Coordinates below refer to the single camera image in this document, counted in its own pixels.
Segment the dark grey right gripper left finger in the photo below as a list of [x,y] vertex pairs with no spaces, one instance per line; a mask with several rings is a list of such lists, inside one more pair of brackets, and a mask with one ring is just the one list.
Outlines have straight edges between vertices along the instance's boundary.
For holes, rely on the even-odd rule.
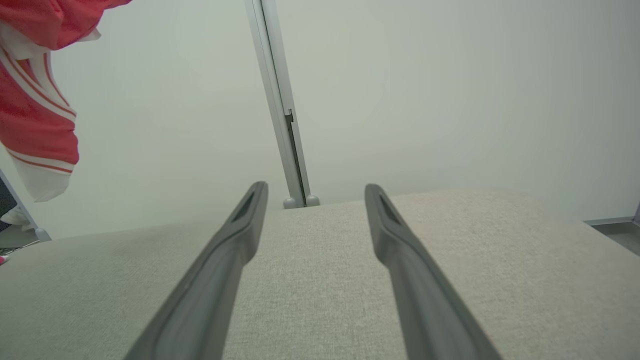
[[256,255],[268,183],[254,182],[126,354],[128,360],[220,360],[240,279]]

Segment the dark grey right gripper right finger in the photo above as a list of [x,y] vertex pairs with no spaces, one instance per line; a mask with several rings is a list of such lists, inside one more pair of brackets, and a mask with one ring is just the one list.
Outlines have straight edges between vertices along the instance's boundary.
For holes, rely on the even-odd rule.
[[365,186],[375,256],[390,274],[409,360],[500,360],[501,355],[384,189]]

